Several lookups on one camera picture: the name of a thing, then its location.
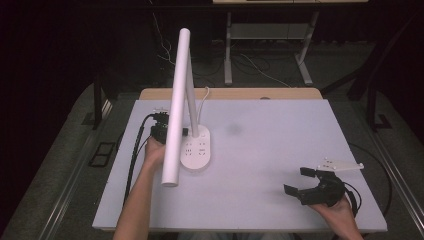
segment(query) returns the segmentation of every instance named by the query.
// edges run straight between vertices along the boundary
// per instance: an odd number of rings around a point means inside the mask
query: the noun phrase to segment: white tabletop
[[[93,227],[115,228],[140,124],[154,109],[169,106],[168,100],[135,103]],[[184,122],[189,125],[187,114]],[[161,172],[156,174],[152,230],[328,230],[317,213],[283,190],[283,184],[299,189],[317,186],[318,179],[301,176],[299,168],[315,168],[325,157],[355,162],[326,100],[206,100],[200,123],[211,132],[211,163],[200,173],[181,167],[176,188],[162,187]],[[153,120],[146,122],[142,140],[153,124]],[[143,157],[142,150],[134,176]],[[356,218],[359,229],[386,231],[387,224],[360,170],[337,176],[362,196]]]

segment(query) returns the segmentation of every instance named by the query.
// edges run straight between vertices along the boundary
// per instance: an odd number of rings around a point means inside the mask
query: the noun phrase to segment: wrist
[[[359,231],[357,231],[357,232],[349,233],[348,235],[346,235],[344,237],[340,237],[340,239],[342,239],[342,240],[363,240],[364,238],[362,237],[361,233]]]
[[[146,158],[144,160],[143,166],[141,167],[141,170],[146,173],[154,174],[158,168],[159,166],[156,164],[156,161]]]

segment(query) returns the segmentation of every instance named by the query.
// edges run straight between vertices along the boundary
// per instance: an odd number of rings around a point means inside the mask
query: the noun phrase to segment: metal stand
[[[295,54],[295,60],[305,85],[312,86],[312,78],[305,64],[305,56],[311,43],[319,12],[314,12],[306,24],[232,24],[231,13],[227,14],[227,36],[225,41],[224,74],[225,85],[233,84],[231,71],[231,39],[303,39],[303,46]]]

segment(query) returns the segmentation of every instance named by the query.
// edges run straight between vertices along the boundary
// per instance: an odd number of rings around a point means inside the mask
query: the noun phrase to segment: wire
[[[389,173],[387,172],[387,170],[384,167],[383,163],[381,163],[381,161],[376,156],[374,156],[370,151],[368,151],[367,149],[365,149],[365,148],[363,148],[361,146],[358,146],[358,145],[356,145],[354,143],[349,143],[348,142],[348,144],[351,145],[351,146],[353,146],[353,147],[356,147],[357,149],[362,150],[363,152],[365,152],[366,154],[368,154],[371,158],[373,158],[378,163],[378,165],[380,165],[381,169],[383,170],[384,175],[386,176],[386,179],[387,179],[387,185],[388,185],[388,189],[389,189],[389,196],[388,196],[387,204],[386,204],[385,209],[383,210],[383,216],[386,216],[387,215],[387,212],[390,209],[390,205],[392,203],[392,195],[393,195],[392,181],[390,179]]]
[[[238,64],[240,64],[240,65],[243,65],[244,67],[246,67],[246,68],[250,68],[250,69],[253,69],[253,70],[255,70],[255,73],[247,73],[247,72],[245,72],[245,71],[242,71],[242,72],[244,72],[244,73],[246,73],[246,74],[249,74],[249,75],[259,75],[259,74],[261,74],[260,72],[258,72],[258,69],[260,70],[260,71],[267,71],[267,70],[269,70],[269,69],[271,69],[271,64],[266,60],[266,59],[264,59],[264,58],[258,58],[258,57],[249,57],[249,59],[250,60],[252,60],[252,59],[260,59],[260,60],[262,60],[265,64],[266,64],[266,67],[259,67],[258,66],[258,64],[256,63],[255,64],[255,66],[253,66],[252,65],[252,63],[251,62],[248,62],[248,63],[244,63],[244,62],[242,62],[242,61],[239,61],[237,58],[232,58],[233,59],[233,61],[234,61],[234,63],[238,63]]]
[[[279,83],[282,83],[282,84],[284,84],[285,86],[287,86],[287,87],[289,87],[289,88],[291,88],[291,86],[290,85],[288,85],[287,83],[285,83],[285,82],[283,82],[283,81],[280,81],[280,80],[278,80],[278,79],[276,79],[276,78],[273,78],[273,77],[271,77],[271,76],[269,76],[269,75],[267,75],[266,73],[264,73],[264,72],[262,72],[256,65],[255,65],[255,63],[253,63],[253,61],[252,60],[250,60],[250,58],[249,57],[247,57],[246,55],[244,55],[244,54],[240,54],[241,56],[243,56],[243,57],[245,57],[257,70],[258,70],[258,72],[260,72],[262,75],[264,75],[265,77],[267,77],[267,78],[269,78],[269,79],[272,79],[272,80],[274,80],[274,81],[277,81],[277,82],[279,82]]]
[[[174,62],[172,62],[171,61],[171,49],[172,49],[172,45],[171,45],[171,43],[168,41],[168,40],[166,40],[166,42],[168,43],[168,45],[169,45],[169,49],[168,48],[166,48],[165,46],[164,46],[164,44],[163,44],[163,40],[164,40],[164,38],[162,37],[162,33],[160,32],[160,29],[159,29],[159,23],[158,23],[158,20],[157,20],[157,18],[156,18],[156,14],[154,13],[154,12],[152,12],[152,15],[153,15],[153,19],[154,19],[154,21],[155,21],[155,26],[156,26],[156,30],[158,31],[158,34],[159,34],[159,37],[160,37],[160,45],[162,46],[162,48],[165,50],[165,52],[166,52],[166,55],[167,55],[167,57],[163,57],[163,56],[161,56],[161,55],[157,55],[159,58],[161,58],[161,59],[163,59],[163,60],[165,60],[165,61],[168,61],[169,63],[171,63],[172,65],[175,65],[175,63]]]
[[[234,65],[234,67],[236,67],[240,72],[242,72],[242,73],[244,73],[244,74],[247,74],[247,75],[252,75],[252,76],[254,76],[254,75],[260,75],[261,73],[260,72],[258,72],[257,70],[255,70],[255,72],[254,73],[249,73],[249,72],[246,72],[246,71],[244,71],[240,66],[239,66],[239,64],[242,64],[240,61],[238,61],[236,58],[234,58],[234,57],[232,57],[231,58],[231,64],[232,65]]]
[[[266,40],[266,47],[264,49],[261,49],[259,51],[256,51],[253,47],[252,44],[249,44],[249,50],[252,51],[255,55],[254,57],[258,57],[261,55],[264,55],[268,52],[270,52],[271,47],[273,47],[273,45],[275,45],[277,43],[277,40]]]
[[[202,102],[200,103],[199,109],[197,110],[197,124],[199,124],[200,112],[202,111],[203,102],[205,102],[206,98],[209,95],[209,87],[205,87],[205,88],[208,90],[208,92],[203,97]]]
[[[149,137],[147,137],[147,138],[146,138],[146,140],[144,140],[144,142],[141,144],[140,148],[138,148],[137,156],[138,156],[138,154],[140,154],[140,150],[143,148],[144,144],[146,144],[147,139],[149,139]]]
[[[359,211],[359,209],[361,208],[361,206],[362,206],[362,197],[361,197],[361,194],[359,194],[359,192],[358,192],[358,190],[356,190],[356,188],[354,188],[352,185],[350,185],[349,183],[347,183],[347,182],[343,182],[344,184],[346,184],[346,185],[348,185],[350,188],[352,188],[355,192],[356,192],[356,194],[358,195],[358,198],[359,198],[359,204],[358,204],[358,207],[357,207],[357,209],[356,209],[356,212],[358,212]]]
[[[143,135],[144,124],[146,123],[147,119],[149,119],[150,117],[153,117],[153,114],[149,114],[144,118],[143,122],[141,123],[140,129],[138,130],[137,138],[135,139],[133,153],[132,153],[132,156],[131,156],[130,168],[128,170],[127,186],[125,188],[125,195],[124,195],[124,204],[127,200],[128,195],[130,194],[132,175],[133,175],[133,172],[134,172],[134,166],[135,166],[135,162],[137,161],[138,153],[140,152],[140,139],[141,139],[141,136]]]
[[[210,72],[210,73],[198,73],[198,72],[194,72],[194,71],[192,71],[192,72],[193,72],[194,75],[197,75],[199,77],[211,76],[211,75],[214,75],[217,72],[219,72],[219,70],[221,69],[221,67],[222,67],[223,64],[224,64],[224,61],[219,61],[218,67],[215,70],[213,70],[212,72]]]

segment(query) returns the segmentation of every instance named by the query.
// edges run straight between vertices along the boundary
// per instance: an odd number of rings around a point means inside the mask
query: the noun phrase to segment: black device
[[[296,197],[302,205],[326,203],[334,206],[345,194],[345,185],[334,172],[300,168],[300,174],[308,177],[317,177],[320,182],[317,187],[299,190],[284,184],[284,192]]]
[[[166,134],[168,132],[168,113],[161,112],[153,115],[153,119],[156,120],[155,125],[150,128],[150,135],[156,139],[156,141],[166,144]],[[183,136],[188,135],[188,128],[183,128]]]

